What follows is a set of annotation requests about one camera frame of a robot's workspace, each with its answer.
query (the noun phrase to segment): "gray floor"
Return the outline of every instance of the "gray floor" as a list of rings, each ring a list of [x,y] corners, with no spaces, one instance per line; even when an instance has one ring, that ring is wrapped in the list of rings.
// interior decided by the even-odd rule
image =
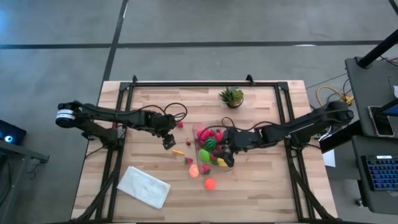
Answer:
[[[5,0],[0,44],[111,43],[122,0]],[[120,43],[191,41],[381,40],[398,16],[387,0],[130,0]],[[118,49],[110,80],[304,80],[312,86],[345,73],[344,59],[372,45]],[[25,145],[51,155],[35,180],[26,175],[15,223],[68,220],[87,142],[55,125],[60,102],[96,103],[109,49],[0,50],[0,119],[28,132]],[[385,56],[398,55],[394,47]],[[344,75],[329,85],[340,90]],[[318,107],[316,85],[307,90]],[[326,101],[330,94],[322,91]],[[330,181],[339,217],[396,223],[358,208],[353,180]]]

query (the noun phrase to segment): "keyboard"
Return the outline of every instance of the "keyboard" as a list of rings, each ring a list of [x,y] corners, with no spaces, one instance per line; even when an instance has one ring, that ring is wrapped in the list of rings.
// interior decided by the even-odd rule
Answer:
[[[362,156],[373,191],[398,190],[398,155]]]

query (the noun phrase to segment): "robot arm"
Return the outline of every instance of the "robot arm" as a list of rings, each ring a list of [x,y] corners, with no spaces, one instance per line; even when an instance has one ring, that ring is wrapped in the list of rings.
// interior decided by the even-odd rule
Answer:
[[[171,114],[162,114],[149,110],[132,110],[123,112],[109,108],[101,108],[79,101],[58,104],[58,113],[55,123],[62,128],[78,128],[86,138],[97,136],[104,146],[112,146],[118,141],[118,131],[106,129],[92,120],[121,123],[138,131],[146,131],[153,136],[163,138],[163,146],[170,149],[175,145],[174,137],[169,134],[176,127],[177,122]]]
[[[289,121],[283,125],[273,124],[253,127],[254,131],[232,127],[225,127],[223,140],[224,150],[213,153],[224,159],[225,163],[234,165],[233,154],[250,149],[275,146],[283,138],[290,135],[293,147],[303,147],[310,141],[311,136],[329,126],[343,126],[349,124],[354,114],[342,102],[331,102],[322,108],[313,110],[304,116]]]

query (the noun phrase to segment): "wooden table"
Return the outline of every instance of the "wooden table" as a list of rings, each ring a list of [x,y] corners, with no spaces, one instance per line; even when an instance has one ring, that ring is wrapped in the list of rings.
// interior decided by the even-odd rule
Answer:
[[[288,81],[295,117],[311,111],[303,81]],[[99,105],[116,107],[120,82],[104,82]],[[183,103],[188,108],[184,128],[174,129],[177,145],[195,159],[192,126],[203,121],[220,120],[229,116],[240,128],[249,128],[260,121],[280,123],[275,92],[272,87],[241,87],[244,103],[235,110],[227,108],[219,99],[221,87],[145,87],[134,88],[132,109],[145,105],[166,106]],[[179,113],[173,107],[168,113]],[[98,121],[106,128],[110,123]],[[99,141],[90,142],[87,153],[99,148]],[[78,217],[91,203],[101,185],[106,150],[100,150],[86,159],[76,195],[72,217]],[[310,188],[320,203],[337,216],[325,165],[319,149],[308,147],[303,151]],[[128,166],[152,175],[171,185],[162,209],[152,208],[118,190],[114,222],[288,222],[297,221],[292,187],[287,168],[284,144],[267,149],[254,149],[235,156],[235,167],[230,172],[211,174],[217,180],[215,191],[204,188],[204,177],[193,179],[188,174],[184,156],[166,151],[162,140],[143,131],[128,129],[124,147],[121,176]],[[303,193],[300,192],[305,217],[308,217]],[[104,213],[108,210],[108,198]]]

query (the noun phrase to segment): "clear plastic container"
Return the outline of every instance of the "clear plastic container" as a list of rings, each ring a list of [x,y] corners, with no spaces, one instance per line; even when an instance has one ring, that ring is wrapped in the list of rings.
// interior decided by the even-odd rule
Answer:
[[[213,151],[225,150],[224,147],[218,144],[218,140],[222,138],[225,128],[209,128],[200,135],[200,132],[203,132],[203,130],[209,126],[222,126],[221,120],[197,123],[194,124],[192,128],[199,173],[211,175],[231,171],[233,167],[228,167],[224,160],[212,155]]]

